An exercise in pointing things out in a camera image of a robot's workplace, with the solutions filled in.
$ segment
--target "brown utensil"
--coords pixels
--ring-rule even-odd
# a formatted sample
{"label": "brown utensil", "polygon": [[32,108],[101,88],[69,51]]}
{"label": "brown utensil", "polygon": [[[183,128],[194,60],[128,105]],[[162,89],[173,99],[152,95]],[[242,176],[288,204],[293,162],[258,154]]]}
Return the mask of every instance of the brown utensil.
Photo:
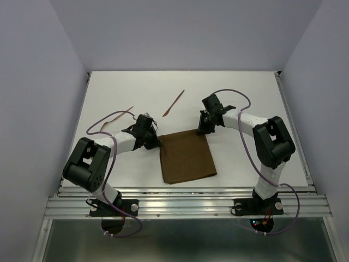
{"label": "brown utensil", "polygon": [[118,115],[117,117],[115,117],[113,120],[105,122],[105,123],[102,125],[102,127],[100,128],[100,131],[102,131],[102,129],[103,129],[107,124],[109,124],[109,123],[115,121],[116,119],[122,117],[123,115],[125,115],[126,112],[130,111],[132,108],[133,108],[133,106],[131,106],[129,109],[125,110],[125,112],[121,113],[120,115]]}
{"label": "brown utensil", "polygon": [[169,107],[169,109],[166,110],[166,112],[163,114],[164,116],[167,116],[171,110],[171,108],[174,106],[174,104],[179,100],[179,98],[181,97],[181,95],[184,93],[185,90],[181,91],[181,93],[179,94],[179,96],[177,96],[176,100],[174,100],[174,102],[172,103],[172,105]]}

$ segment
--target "gray wall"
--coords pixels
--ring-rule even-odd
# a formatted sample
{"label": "gray wall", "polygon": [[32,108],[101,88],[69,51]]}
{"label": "gray wall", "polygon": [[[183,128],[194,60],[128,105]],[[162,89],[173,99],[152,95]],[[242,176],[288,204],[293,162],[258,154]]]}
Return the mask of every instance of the gray wall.
{"label": "gray wall", "polygon": [[86,73],[48,0],[0,1],[0,261],[31,261]]}
{"label": "gray wall", "polygon": [[321,0],[51,0],[87,70],[281,70]]}
{"label": "gray wall", "polygon": [[281,75],[317,190],[349,252],[349,1],[325,0]]}

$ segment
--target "folded cloth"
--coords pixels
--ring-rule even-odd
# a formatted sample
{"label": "folded cloth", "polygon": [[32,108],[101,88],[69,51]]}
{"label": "folded cloth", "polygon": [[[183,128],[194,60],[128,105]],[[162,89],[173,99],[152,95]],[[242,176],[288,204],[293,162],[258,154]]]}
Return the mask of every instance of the folded cloth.
{"label": "folded cloth", "polygon": [[217,174],[205,135],[196,129],[162,135],[161,170],[165,183],[176,184]]}

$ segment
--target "brown towel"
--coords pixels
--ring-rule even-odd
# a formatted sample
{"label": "brown towel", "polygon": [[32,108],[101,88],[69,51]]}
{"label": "brown towel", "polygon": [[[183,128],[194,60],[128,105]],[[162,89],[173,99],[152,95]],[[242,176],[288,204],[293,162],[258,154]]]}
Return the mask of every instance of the brown towel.
{"label": "brown towel", "polygon": [[197,180],[217,174],[205,135],[196,129],[160,136],[161,169],[168,184]]}

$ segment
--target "white table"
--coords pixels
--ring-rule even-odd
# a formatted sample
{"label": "white table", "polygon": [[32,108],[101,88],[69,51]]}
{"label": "white table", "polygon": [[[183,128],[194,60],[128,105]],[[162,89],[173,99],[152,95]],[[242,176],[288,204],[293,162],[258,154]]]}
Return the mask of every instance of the white table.
{"label": "white table", "polygon": [[[201,100],[222,88],[237,89],[252,102],[246,112],[261,117],[280,116],[291,132],[273,72],[92,72],[74,144],[86,136],[86,129],[94,122],[117,111],[131,110],[134,114],[149,113],[158,123],[158,135],[196,129],[203,109]],[[180,92],[185,92],[166,117],[162,117]],[[233,92],[219,93],[223,106],[242,108],[246,100]],[[109,124],[106,131],[118,132],[134,121],[124,115]],[[245,136],[257,166],[260,166],[254,141]],[[244,151],[237,130],[216,127],[207,135],[217,175],[201,180],[167,185],[161,174],[159,149],[140,148],[117,157],[109,183],[114,187],[254,187],[258,175]],[[292,155],[281,175],[280,183],[307,186],[303,163],[298,151]],[[64,180],[63,187],[76,187]]]}

